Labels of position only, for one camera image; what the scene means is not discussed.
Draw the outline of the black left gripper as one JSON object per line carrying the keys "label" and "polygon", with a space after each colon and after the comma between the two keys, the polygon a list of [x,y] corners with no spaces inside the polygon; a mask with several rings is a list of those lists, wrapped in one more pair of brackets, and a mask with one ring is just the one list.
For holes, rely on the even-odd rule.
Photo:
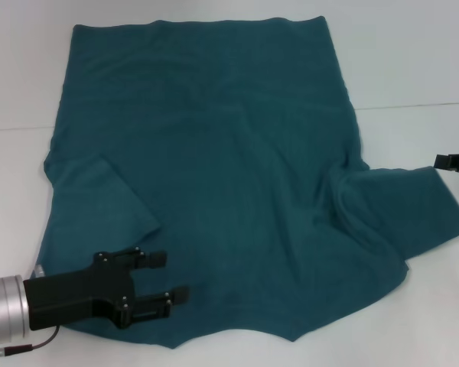
{"label": "black left gripper", "polygon": [[119,329],[134,322],[168,318],[174,306],[187,303],[188,286],[135,298],[130,275],[136,268],[164,268],[167,252],[99,252],[82,270],[24,282],[29,327],[42,330],[90,318],[105,318]]}

